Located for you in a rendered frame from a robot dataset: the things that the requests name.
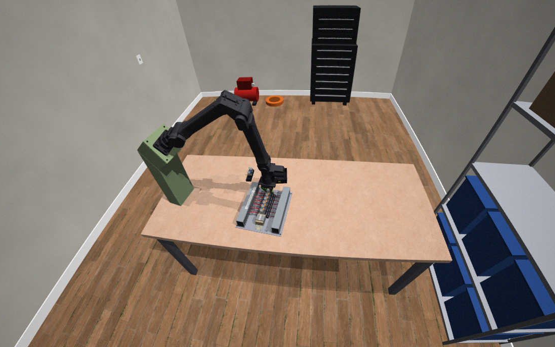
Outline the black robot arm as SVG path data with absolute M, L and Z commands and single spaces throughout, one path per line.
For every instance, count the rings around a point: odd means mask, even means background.
M 273 181 L 275 177 L 283 178 L 284 166 L 271 163 L 271 157 L 266 152 L 252 112 L 252 105 L 248 99 L 245 100 L 239 97 L 239 95 L 224 90 L 214 102 L 189 119 L 189 121 L 184 121 L 185 123 L 177 122 L 174 127 L 164 130 L 160 138 L 153 144 L 153 147 L 167 156 L 173 147 L 182 148 L 186 139 L 192 134 L 227 114 L 234 120 L 238 130 L 243 131 L 262 176 L 269 178 L 272 175 Z

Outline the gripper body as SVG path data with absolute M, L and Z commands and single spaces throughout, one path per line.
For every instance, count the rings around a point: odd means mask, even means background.
M 263 180 L 262 180 L 263 178 Z M 277 183 L 277 178 L 274 179 L 274 181 L 272 180 L 272 175 L 269 178 L 264 178 L 263 176 L 260 177 L 260 181 L 258 182 L 258 185 L 261 185 L 261 187 L 267 188 L 267 189 L 273 189 L 273 187 L 276 187 L 276 183 Z

